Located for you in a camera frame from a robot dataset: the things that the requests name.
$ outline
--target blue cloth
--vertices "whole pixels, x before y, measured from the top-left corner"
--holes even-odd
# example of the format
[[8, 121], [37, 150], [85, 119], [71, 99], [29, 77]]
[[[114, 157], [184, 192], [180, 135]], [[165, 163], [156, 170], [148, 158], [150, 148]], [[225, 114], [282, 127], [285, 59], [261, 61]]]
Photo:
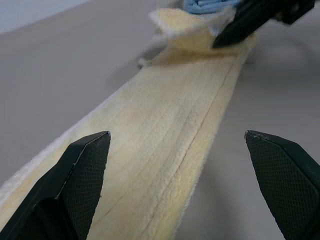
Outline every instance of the blue cloth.
[[239, 2], [240, 0], [183, 0], [183, 10], [190, 14], [214, 14]]

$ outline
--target felt fabric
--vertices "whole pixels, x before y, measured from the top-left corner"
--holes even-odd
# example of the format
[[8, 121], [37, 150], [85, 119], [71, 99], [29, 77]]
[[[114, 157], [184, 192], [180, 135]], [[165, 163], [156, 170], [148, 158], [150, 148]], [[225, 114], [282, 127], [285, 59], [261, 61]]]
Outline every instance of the felt fabric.
[[102, 197], [87, 239], [172, 239], [247, 54], [161, 53], [0, 189], [0, 229], [70, 143], [107, 130]]
[[236, 6], [240, 0], [184, 0], [183, 10], [190, 14], [212, 14]]
[[160, 8], [149, 17], [157, 26], [160, 38], [167, 39], [174, 48], [206, 55], [238, 55], [252, 47], [254, 35], [232, 46], [212, 48], [217, 33], [233, 21], [234, 13], [232, 8], [226, 8], [219, 14], [203, 18], [179, 8]]

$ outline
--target folded fabric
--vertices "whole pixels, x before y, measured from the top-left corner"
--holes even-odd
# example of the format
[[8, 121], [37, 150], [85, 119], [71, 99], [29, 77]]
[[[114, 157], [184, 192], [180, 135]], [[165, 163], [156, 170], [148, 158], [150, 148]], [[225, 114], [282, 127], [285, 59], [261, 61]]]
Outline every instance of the folded fabric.
[[183, 10], [190, 14], [213, 14], [239, 2], [240, 0], [183, 0]]
[[220, 13], [198, 17], [178, 8], [161, 8], [151, 12], [149, 17], [158, 28], [158, 38], [167, 39], [176, 49], [206, 55], [237, 55], [252, 48], [253, 36], [229, 47], [212, 48], [216, 38], [212, 29], [223, 29], [233, 20], [234, 13], [234, 9], [228, 7]]

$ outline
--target yellow fabric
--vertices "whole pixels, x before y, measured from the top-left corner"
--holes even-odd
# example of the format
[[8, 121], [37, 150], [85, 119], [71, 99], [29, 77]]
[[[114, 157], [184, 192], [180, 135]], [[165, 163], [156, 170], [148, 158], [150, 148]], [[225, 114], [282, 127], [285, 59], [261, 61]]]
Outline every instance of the yellow fabric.
[[[206, 25], [208, 19], [204, 20], [178, 8], [160, 8], [152, 12], [150, 18], [163, 35], [170, 34], [174, 36], [174, 33], [179, 35], [179, 37], [170, 37], [168, 41], [173, 47], [184, 51], [210, 55], [236, 55], [240, 52], [248, 51], [255, 41], [255, 37], [252, 35], [244, 42], [233, 46], [212, 49], [215, 37], [210, 34]], [[203, 27], [193, 31], [193, 28], [201, 24], [203, 24]]]
[[172, 239], [247, 54], [162, 52], [0, 190], [0, 229], [70, 143], [110, 131], [102, 198], [87, 239]]

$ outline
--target textured gripper pad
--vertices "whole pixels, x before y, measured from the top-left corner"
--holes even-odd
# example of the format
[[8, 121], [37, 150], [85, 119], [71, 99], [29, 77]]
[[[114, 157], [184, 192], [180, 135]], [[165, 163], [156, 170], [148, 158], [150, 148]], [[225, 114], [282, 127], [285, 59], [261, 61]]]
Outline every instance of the textured gripper pad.
[[319, 165], [298, 144], [281, 137], [247, 131], [245, 140], [261, 193], [285, 239], [315, 239]]
[[87, 144], [61, 191], [61, 201], [79, 240], [87, 238], [100, 199], [109, 144], [107, 137]]

